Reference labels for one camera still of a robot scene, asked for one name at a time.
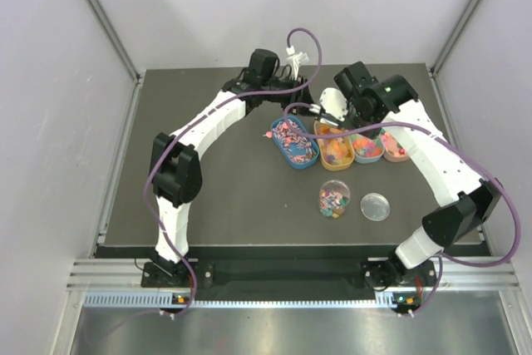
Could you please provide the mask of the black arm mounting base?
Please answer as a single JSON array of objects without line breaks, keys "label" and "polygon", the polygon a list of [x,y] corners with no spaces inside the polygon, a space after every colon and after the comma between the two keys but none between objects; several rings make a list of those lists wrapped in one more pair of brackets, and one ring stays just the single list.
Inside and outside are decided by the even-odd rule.
[{"label": "black arm mounting base", "polygon": [[164,267],[144,266],[144,288],[218,288],[229,283],[252,282],[345,282],[354,288],[432,286],[436,268],[426,261],[400,272],[385,259],[200,259]]}]

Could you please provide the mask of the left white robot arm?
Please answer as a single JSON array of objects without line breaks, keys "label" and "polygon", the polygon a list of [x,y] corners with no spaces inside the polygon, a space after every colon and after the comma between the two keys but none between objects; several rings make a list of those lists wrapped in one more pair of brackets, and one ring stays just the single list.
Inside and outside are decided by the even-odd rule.
[{"label": "left white robot arm", "polygon": [[278,76],[278,56],[255,50],[237,77],[227,81],[215,98],[186,126],[153,141],[149,181],[158,207],[159,238],[152,262],[170,285],[188,277],[183,261],[189,250],[187,225],[190,206],[203,184],[200,161],[209,147],[234,123],[265,101],[287,106],[299,98],[310,103],[307,80],[299,75],[308,54],[287,49],[287,76]]}]

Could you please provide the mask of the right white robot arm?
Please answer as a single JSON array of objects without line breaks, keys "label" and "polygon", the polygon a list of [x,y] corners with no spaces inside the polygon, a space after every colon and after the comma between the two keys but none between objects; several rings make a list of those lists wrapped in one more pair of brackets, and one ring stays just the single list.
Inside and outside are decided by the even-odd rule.
[{"label": "right white robot arm", "polygon": [[448,150],[448,141],[403,76],[378,81],[362,62],[356,62],[342,69],[334,81],[343,95],[342,127],[363,128],[374,136],[378,132],[375,125],[382,124],[406,150],[438,204],[386,262],[388,280],[408,284],[418,275],[418,266],[486,222],[501,197],[500,191],[495,182]]}]

